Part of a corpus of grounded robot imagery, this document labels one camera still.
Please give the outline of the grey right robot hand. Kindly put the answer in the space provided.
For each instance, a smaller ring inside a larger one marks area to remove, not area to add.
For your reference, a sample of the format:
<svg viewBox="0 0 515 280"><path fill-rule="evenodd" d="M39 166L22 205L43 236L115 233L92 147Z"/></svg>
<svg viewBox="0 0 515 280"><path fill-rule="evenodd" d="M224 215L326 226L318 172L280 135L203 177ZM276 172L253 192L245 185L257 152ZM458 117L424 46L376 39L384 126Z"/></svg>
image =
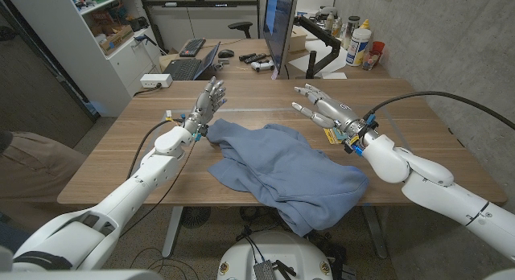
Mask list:
<svg viewBox="0 0 515 280"><path fill-rule="evenodd" d="M365 124L360 118L338 100L332 99L324 91L313 85L305 84L303 87L294 87L294 91L305 96L316 108L312 111L307 107L293 102L292 107L305 117L310 118L316 125L325 129L337 128L353 138L365 129Z"/></svg>

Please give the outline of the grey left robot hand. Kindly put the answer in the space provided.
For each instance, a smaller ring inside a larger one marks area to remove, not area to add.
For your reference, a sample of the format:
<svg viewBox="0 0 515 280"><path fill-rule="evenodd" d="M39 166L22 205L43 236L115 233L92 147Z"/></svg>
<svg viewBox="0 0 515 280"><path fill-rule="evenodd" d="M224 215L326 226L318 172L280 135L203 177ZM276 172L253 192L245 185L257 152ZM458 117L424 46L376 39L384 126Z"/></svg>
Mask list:
<svg viewBox="0 0 515 280"><path fill-rule="evenodd" d="M224 81L214 76L205 85L202 93L197 97L192 111L188 115L183 127L191 134L206 133L206 125L213 119L214 113L227 101L225 99Z"/></svg>

